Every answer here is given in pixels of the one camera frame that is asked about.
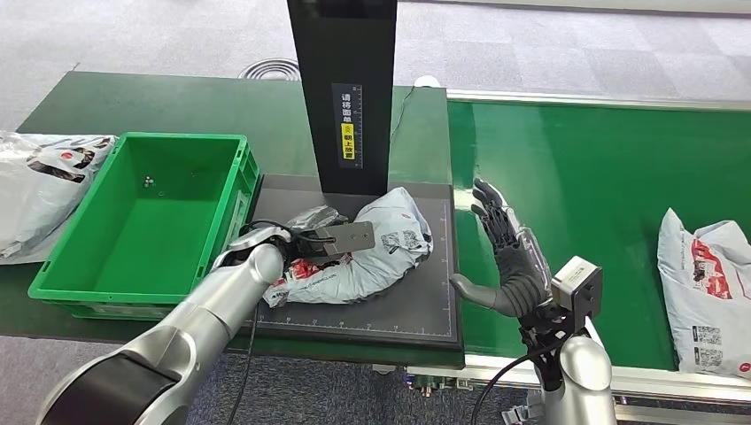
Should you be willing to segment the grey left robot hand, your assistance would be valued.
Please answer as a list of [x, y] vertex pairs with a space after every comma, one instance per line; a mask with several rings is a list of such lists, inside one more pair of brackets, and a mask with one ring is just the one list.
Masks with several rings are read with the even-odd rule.
[[290, 266], [299, 259], [318, 259], [326, 256], [322, 242], [312, 231], [297, 232], [292, 235], [291, 241], [286, 245], [285, 264]]

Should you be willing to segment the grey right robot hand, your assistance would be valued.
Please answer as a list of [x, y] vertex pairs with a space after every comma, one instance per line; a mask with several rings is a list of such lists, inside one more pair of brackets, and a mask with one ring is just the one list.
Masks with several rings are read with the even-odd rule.
[[474, 284], [462, 274], [450, 283], [466, 300], [507, 317], [532, 313], [550, 297], [550, 270], [530, 228], [521, 223], [502, 193], [480, 178], [473, 181], [471, 211], [483, 226], [499, 273], [496, 288]]

